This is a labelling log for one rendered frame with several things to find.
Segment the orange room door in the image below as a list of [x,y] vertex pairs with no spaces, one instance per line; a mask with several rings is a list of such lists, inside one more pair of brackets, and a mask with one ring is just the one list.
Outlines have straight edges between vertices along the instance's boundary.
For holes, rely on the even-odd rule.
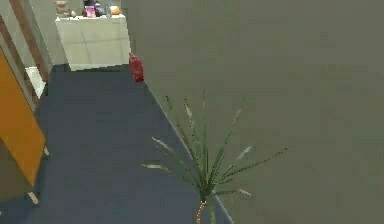
[[0,137],[31,186],[35,185],[45,137],[0,50]]

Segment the pale red-rimmed bowl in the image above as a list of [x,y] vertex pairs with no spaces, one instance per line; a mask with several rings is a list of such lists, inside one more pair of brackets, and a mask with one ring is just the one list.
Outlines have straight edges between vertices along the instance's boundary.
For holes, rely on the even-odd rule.
[[67,0],[56,0],[55,1],[56,11],[58,14],[64,14],[69,12]]

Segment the white cabinet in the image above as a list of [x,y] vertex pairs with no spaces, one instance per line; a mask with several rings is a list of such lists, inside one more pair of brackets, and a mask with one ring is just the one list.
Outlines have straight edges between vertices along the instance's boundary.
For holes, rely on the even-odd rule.
[[128,63],[131,46],[123,14],[57,18],[55,24],[72,71]]

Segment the red bin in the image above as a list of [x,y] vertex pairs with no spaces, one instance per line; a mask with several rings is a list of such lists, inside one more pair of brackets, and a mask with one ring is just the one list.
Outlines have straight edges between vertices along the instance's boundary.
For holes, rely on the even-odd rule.
[[133,53],[129,54],[130,68],[136,82],[144,81],[143,64],[142,61]]

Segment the green house plant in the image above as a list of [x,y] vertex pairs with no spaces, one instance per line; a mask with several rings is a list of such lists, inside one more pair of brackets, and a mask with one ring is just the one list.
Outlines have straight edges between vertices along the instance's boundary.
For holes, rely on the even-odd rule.
[[181,126],[180,119],[175,117],[176,127],[181,135],[182,143],[188,151],[191,157],[191,167],[188,167],[184,160],[164,141],[151,137],[151,141],[155,147],[169,160],[173,161],[178,167],[184,170],[184,174],[176,172],[171,168],[157,163],[141,163],[140,166],[146,169],[157,169],[166,172],[167,174],[177,177],[182,181],[187,182],[193,186],[199,194],[199,207],[196,212],[196,224],[201,224],[202,214],[206,207],[210,209],[210,224],[216,224],[216,214],[211,201],[220,195],[230,194],[243,194],[251,197],[252,194],[247,190],[237,188],[231,190],[217,190],[220,185],[226,185],[231,182],[236,175],[246,172],[252,168],[255,168],[261,164],[267,163],[276,157],[283,155],[289,150],[288,147],[283,148],[281,151],[276,152],[272,156],[253,162],[251,164],[239,167],[239,162],[243,160],[247,154],[251,152],[253,146],[247,146],[235,160],[226,168],[222,168],[222,163],[225,158],[225,147],[228,145],[229,140],[233,134],[234,127],[239,120],[240,114],[244,107],[245,98],[242,98],[239,104],[239,108],[234,115],[231,125],[225,135],[223,143],[219,145],[218,151],[215,155],[213,164],[209,162],[209,147],[208,147],[208,135],[207,135],[207,121],[204,121],[202,136],[199,136],[196,130],[196,121],[194,119],[193,112],[190,108],[187,99],[184,99],[183,105],[186,112],[186,116],[190,128],[190,138],[187,137],[183,127]]

